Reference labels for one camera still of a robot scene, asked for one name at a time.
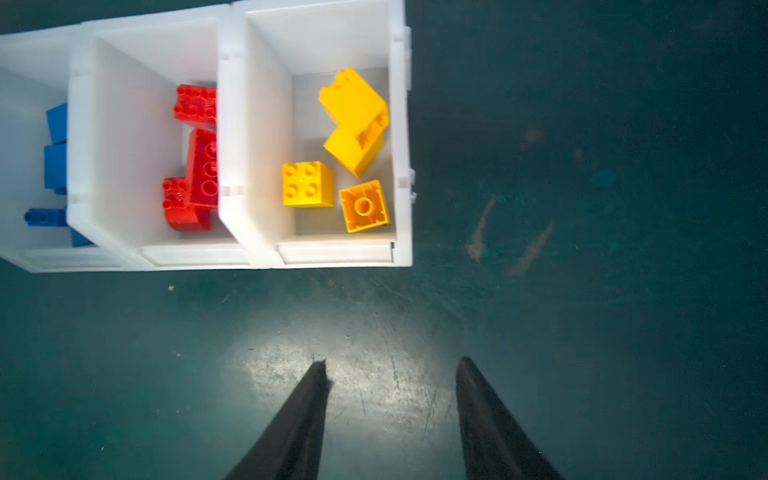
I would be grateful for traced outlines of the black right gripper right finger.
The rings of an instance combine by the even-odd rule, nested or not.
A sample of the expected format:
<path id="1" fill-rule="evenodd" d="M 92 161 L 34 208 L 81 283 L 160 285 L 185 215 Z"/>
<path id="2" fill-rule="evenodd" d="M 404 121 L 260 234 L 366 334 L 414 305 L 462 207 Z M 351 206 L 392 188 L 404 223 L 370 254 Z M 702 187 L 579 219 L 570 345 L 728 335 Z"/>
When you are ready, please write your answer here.
<path id="1" fill-rule="evenodd" d="M 560 479 L 469 357 L 459 361 L 456 399 L 466 477 Z"/>

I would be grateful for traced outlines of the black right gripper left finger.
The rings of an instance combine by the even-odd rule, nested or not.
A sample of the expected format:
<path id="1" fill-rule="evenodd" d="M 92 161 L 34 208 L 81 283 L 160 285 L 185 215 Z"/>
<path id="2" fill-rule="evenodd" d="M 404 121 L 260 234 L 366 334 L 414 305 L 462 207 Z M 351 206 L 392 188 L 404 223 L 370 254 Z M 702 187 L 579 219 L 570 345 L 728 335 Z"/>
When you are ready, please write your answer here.
<path id="1" fill-rule="evenodd" d="M 311 364 L 259 439 L 228 479 L 316 479 L 321 461 L 330 380 Z"/>

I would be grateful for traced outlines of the yellow lego brick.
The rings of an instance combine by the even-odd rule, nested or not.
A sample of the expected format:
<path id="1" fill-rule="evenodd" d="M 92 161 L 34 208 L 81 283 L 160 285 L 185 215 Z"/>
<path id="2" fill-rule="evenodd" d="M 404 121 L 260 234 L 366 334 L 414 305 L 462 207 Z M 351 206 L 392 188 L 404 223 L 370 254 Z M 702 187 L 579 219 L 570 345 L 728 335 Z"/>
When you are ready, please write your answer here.
<path id="1" fill-rule="evenodd" d="M 358 233 L 389 223 L 387 202 L 378 180 L 342 189 L 339 198 L 348 233 Z"/>
<path id="2" fill-rule="evenodd" d="M 338 125 L 324 142 L 324 148 L 353 175 L 361 177 L 381 151 L 385 130 L 378 123 L 368 129 Z"/>
<path id="3" fill-rule="evenodd" d="M 334 173 L 319 161 L 282 166 L 283 204 L 296 208 L 335 206 Z"/>
<path id="4" fill-rule="evenodd" d="M 319 101 L 334 123 L 355 138 L 389 126 L 387 103 L 353 68 L 338 72 L 320 90 Z"/>

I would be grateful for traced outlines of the large red lego brick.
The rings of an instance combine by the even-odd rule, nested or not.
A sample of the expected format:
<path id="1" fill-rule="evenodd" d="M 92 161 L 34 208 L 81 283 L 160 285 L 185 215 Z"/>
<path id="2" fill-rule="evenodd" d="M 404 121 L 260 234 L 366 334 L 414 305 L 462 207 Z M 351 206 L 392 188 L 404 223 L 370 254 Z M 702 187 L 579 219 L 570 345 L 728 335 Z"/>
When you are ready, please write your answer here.
<path id="1" fill-rule="evenodd" d="M 193 128 L 217 128 L 217 89 L 181 84 L 176 89 L 174 118 Z"/>
<path id="2" fill-rule="evenodd" d="M 192 206 L 218 208 L 217 134 L 202 128 L 194 129 L 189 138 L 185 201 Z"/>

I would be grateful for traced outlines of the blue lego brick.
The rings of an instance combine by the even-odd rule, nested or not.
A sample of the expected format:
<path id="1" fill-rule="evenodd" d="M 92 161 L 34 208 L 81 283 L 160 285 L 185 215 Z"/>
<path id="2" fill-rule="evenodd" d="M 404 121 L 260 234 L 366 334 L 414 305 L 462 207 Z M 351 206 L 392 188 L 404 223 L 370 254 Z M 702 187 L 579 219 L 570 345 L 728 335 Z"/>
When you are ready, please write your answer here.
<path id="1" fill-rule="evenodd" d="M 47 125 L 51 142 L 62 144 L 67 142 L 68 104 L 60 104 L 46 111 Z"/>
<path id="2" fill-rule="evenodd" d="M 56 195 L 67 194 L 66 153 L 65 143 L 44 147 L 44 187 Z"/>
<path id="3" fill-rule="evenodd" d="M 30 208 L 23 216 L 30 227 L 67 227 L 65 209 Z"/>

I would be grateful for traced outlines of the yellow lego brick bottom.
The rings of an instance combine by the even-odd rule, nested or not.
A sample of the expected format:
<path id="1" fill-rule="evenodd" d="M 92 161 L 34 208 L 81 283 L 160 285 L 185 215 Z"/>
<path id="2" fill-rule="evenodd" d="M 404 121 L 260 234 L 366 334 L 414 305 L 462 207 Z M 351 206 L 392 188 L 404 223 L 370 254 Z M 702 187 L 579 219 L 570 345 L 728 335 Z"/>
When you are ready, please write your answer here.
<path id="1" fill-rule="evenodd" d="M 389 126 L 387 103 L 353 68 L 338 72 L 320 90 L 319 101 L 334 123 L 355 138 Z"/>

